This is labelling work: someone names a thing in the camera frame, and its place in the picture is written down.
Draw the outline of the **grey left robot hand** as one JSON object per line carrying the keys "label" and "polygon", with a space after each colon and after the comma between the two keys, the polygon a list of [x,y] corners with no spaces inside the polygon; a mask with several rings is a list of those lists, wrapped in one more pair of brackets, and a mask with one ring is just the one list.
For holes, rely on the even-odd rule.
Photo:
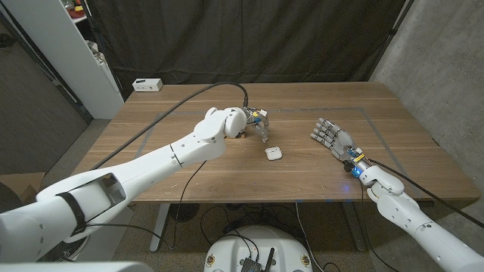
{"label": "grey left robot hand", "polygon": [[246,114],[247,125],[250,125],[254,132],[262,138],[262,142],[266,143],[269,133],[268,112],[252,107],[244,107],[243,111]]}

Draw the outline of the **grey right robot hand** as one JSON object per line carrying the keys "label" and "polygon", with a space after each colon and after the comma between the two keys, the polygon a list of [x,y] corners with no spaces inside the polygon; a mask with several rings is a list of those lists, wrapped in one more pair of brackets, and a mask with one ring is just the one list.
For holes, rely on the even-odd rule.
{"label": "grey right robot hand", "polygon": [[355,145],[351,135],[328,119],[320,118],[311,137],[330,150],[332,155],[343,163],[346,172],[359,178],[371,164],[363,151]]}

